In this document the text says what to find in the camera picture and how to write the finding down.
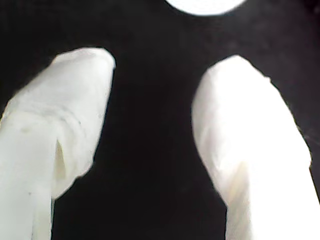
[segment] white fingertip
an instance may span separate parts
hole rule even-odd
[[[102,48],[73,50],[8,102],[0,126],[0,239],[50,239],[52,201],[93,163],[114,68]]]
[[[320,238],[309,148],[269,78],[240,56],[217,63],[197,89],[192,128],[228,207],[226,239]]]

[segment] white cloth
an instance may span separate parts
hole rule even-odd
[[[222,15],[230,12],[246,0],[166,0],[181,12],[196,15]]]
[[[93,163],[114,68],[102,48],[67,52],[8,102],[0,122],[1,240],[51,238],[51,199]]]
[[[227,240],[318,240],[311,155],[279,91],[247,60],[204,74],[192,103],[199,155],[227,206]]]

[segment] black fabric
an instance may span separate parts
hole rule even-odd
[[[320,1],[319,0],[303,0],[305,6],[310,10],[313,11],[315,14],[319,12]]]
[[[214,17],[165,0],[1,0],[2,110],[58,53],[99,46],[116,59],[94,166],[57,200],[52,239],[224,239],[226,207],[198,156],[190,107],[205,70],[233,54],[282,93],[320,188],[319,27],[299,0],[247,0]]]

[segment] white fabric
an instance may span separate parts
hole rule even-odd
[[[222,15],[246,0],[166,0],[179,11],[196,16]]]
[[[1,240],[51,238],[51,198],[93,163],[114,67],[102,48],[67,52],[8,102],[0,122]]]
[[[279,91],[247,60],[204,74],[192,103],[199,155],[227,206],[227,240],[318,240],[311,155]]]

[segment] white circle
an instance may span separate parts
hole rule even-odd
[[[246,0],[166,0],[174,8],[196,16],[225,14]]]

